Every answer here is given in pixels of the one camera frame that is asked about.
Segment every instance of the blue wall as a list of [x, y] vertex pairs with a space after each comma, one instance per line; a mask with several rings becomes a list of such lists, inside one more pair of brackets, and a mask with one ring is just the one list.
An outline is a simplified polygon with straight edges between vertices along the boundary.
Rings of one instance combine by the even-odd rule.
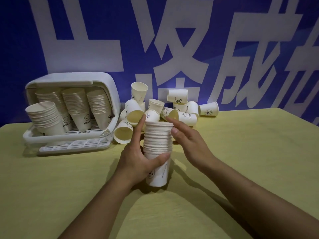
[[140, 80], [147, 98], [186, 87], [319, 122], [317, 0], [1, 0], [0, 15], [0, 124], [28, 121], [27, 82], [75, 71], [110, 73], [121, 102]]

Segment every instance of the person's left hand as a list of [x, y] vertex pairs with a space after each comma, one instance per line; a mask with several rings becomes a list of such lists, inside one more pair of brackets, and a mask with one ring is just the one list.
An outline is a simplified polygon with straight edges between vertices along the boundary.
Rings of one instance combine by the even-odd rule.
[[148, 160], [142, 153], [140, 138], [146, 116], [143, 115], [136, 125], [131, 142], [121, 153], [114, 176], [120, 177], [130, 188], [145, 179], [148, 174], [169, 159], [169, 153], [163, 153], [152, 160]]

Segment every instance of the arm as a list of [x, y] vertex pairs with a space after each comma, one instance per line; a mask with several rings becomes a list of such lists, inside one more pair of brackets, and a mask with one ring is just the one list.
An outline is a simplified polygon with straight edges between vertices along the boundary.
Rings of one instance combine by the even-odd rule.
[[144, 122], [145, 115], [136, 126], [131, 142], [122, 151], [114, 175], [59, 239], [108, 238], [120, 206], [132, 186], [141, 182], [150, 171], [169, 159], [169, 153], [163, 153], [152, 160], [144, 157], [139, 144]]
[[187, 159], [212, 180], [245, 220], [265, 238], [319, 238], [319, 221], [257, 185], [209, 150], [200, 134], [174, 119], [171, 133]]

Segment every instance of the hand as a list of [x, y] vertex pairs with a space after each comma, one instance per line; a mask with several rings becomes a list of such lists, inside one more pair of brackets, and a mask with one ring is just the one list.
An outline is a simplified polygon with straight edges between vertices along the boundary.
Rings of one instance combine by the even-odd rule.
[[114, 172], [115, 177], [121, 178], [131, 188], [145, 179], [148, 174], [162, 166], [169, 159], [169, 153], [163, 153], [152, 160], [148, 160], [142, 153], [140, 138], [146, 116], [143, 115], [134, 129], [131, 142], [125, 146]]
[[207, 165], [216, 159], [207, 147], [204, 139], [198, 131], [190, 128], [185, 123], [165, 117], [168, 122], [174, 124], [171, 130], [172, 136], [183, 147], [184, 153], [188, 161], [203, 172]]

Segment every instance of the yellow table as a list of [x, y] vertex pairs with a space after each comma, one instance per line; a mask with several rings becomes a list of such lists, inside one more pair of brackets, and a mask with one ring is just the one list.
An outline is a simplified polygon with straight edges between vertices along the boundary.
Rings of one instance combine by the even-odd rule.
[[[124, 148], [36, 157], [24, 151], [29, 126], [0, 128], [0, 238], [57, 238], [111, 176]], [[200, 117], [197, 129], [218, 158], [319, 218], [318, 127], [274, 108]], [[178, 145], [172, 158], [166, 190], [135, 189], [110, 238], [250, 238]]]

